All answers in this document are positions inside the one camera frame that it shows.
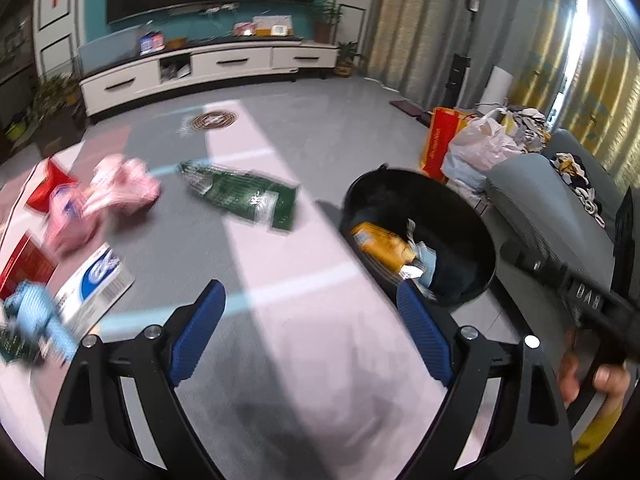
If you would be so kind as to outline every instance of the yellow snack wrapper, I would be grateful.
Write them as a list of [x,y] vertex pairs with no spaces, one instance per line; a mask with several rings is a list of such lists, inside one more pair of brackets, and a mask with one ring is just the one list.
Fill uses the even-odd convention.
[[363,222],[351,234],[361,250],[392,272],[399,273],[402,266],[415,260],[416,254],[401,237],[375,224]]

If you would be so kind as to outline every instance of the white tv cabinet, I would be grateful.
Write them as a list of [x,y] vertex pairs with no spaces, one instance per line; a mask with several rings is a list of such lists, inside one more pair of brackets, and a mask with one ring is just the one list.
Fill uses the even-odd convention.
[[[292,74],[300,68],[329,69],[337,47],[310,41],[268,40],[214,43],[141,56],[89,74],[80,81],[90,117],[142,97],[191,85],[254,75]],[[189,59],[191,74],[162,81],[161,63]]]

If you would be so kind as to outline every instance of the black trash bin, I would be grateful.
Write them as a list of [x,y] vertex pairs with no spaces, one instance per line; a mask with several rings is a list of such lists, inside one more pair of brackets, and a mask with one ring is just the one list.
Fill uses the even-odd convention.
[[351,184],[340,232],[394,303],[400,276],[361,251],[351,231],[362,222],[372,222],[407,240],[408,219],[416,224],[416,243],[423,241],[436,251],[432,291],[439,304],[466,303],[489,287],[495,274],[494,243],[473,208],[424,174],[381,166]]

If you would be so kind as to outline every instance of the drawer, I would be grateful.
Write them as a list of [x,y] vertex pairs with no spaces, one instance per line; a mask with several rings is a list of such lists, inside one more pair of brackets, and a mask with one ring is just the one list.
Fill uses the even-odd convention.
[[193,76],[215,79],[268,73],[271,69],[271,48],[238,48],[205,52],[191,56]]
[[156,60],[81,82],[88,115],[149,95],[160,84]]
[[338,57],[335,48],[283,46],[273,49],[273,68],[333,68]]

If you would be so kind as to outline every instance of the gray sofa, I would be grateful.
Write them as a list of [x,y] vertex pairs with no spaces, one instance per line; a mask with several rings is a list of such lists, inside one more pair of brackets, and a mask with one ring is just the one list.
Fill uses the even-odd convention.
[[[588,215],[573,191],[549,163],[556,153],[579,156],[606,228]],[[566,130],[557,131],[542,155],[520,155],[495,166],[487,176],[491,206],[482,215],[498,247],[519,238],[543,256],[565,262],[609,288],[614,257],[615,217],[623,195],[593,156]],[[571,319],[559,298],[529,276],[498,262],[497,275],[533,332],[557,365]]]

